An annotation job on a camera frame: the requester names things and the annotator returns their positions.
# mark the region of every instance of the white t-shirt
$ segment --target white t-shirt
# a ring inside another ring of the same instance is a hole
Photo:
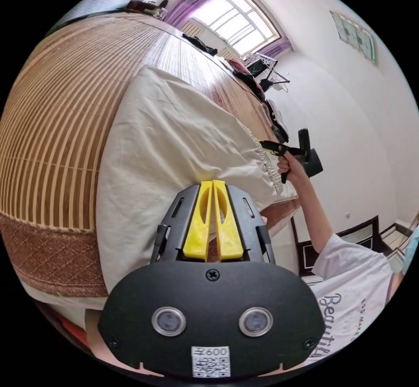
[[[311,287],[326,330],[305,365],[355,340],[387,304],[394,276],[385,255],[347,243],[336,234],[317,258],[313,273],[326,278]]]

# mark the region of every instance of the bamboo mat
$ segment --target bamboo mat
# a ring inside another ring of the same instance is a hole
[[[44,292],[104,296],[95,235],[100,160],[143,65],[171,73],[274,140],[260,101],[170,25],[141,14],[88,18],[32,52],[0,122],[0,230],[18,276]]]

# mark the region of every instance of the sticker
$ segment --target sticker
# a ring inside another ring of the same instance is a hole
[[[193,346],[192,376],[197,378],[230,377],[230,348],[228,346]]]

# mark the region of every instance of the window frame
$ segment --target window frame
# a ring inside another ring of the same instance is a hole
[[[265,25],[269,28],[269,30],[272,32],[272,36],[270,38],[266,38],[262,43],[257,44],[256,46],[254,46],[253,48],[251,48],[250,50],[246,51],[245,53],[241,54],[240,57],[244,58],[246,57],[246,55],[248,55],[251,52],[257,51],[260,48],[265,47],[266,45],[270,44],[273,41],[276,41],[278,39],[281,38],[281,34],[279,33],[279,31],[277,30],[277,28],[275,27],[275,25],[273,24],[273,22],[271,20],[269,20],[269,18],[267,17],[267,15],[265,14],[265,12],[260,8],[260,6],[254,1],[254,0],[244,0],[249,6],[250,6],[250,10],[245,12],[244,10],[242,10],[236,3],[234,3],[232,0],[225,0],[228,4],[230,4],[232,6],[232,8],[230,10],[228,10],[227,12],[224,12],[221,16],[219,16],[217,19],[215,19],[214,21],[211,22],[211,24],[207,24],[203,21],[201,21],[199,18],[195,18],[193,16],[193,18],[195,20],[197,20],[198,22],[204,24],[207,28],[209,28],[215,35],[217,35],[220,39],[222,39],[226,44],[228,44],[230,47],[232,47],[237,53],[239,53],[235,48],[234,45],[237,45],[242,39],[246,38],[249,34],[251,34],[254,31],[258,31],[262,37],[264,37],[264,34],[262,33],[262,31],[257,27],[257,25],[249,18],[249,14],[252,12],[255,12],[265,23]],[[223,18],[224,16],[226,16],[228,13],[230,13],[231,11],[237,11],[237,13],[230,18],[227,18],[226,21],[224,21],[223,23],[217,25],[216,30],[212,28],[212,25],[216,24],[221,18]],[[236,31],[230,38],[225,39],[223,38],[218,32],[217,30],[219,30],[222,26],[224,26],[225,24],[227,24],[228,22],[230,22],[232,19],[234,19],[236,16],[243,16],[246,21],[250,24],[247,25],[245,27],[243,27],[241,30]]]

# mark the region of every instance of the person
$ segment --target person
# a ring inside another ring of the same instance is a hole
[[[323,313],[326,330],[309,358],[287,370],[292,371],[344,348],[378,317],[412,261],[419,240],[419,213],[414,221],[416,230],[406,248],[403,271],[394,274],[385,255],[345,242],[334,233],[304,167],[289,152],[279,159],[278,172],[288,173],[288,180],[298,193],[313,248],[319,254],[313,273],[324,278],[311,289]],[[118,362],[97,331],[99,317],[99,311],[86,311],[87,338],[97,358],[131,371],[159,375],[142,366],[133,370]],[[281,365],[262,377],[282,372],[285,371]]]

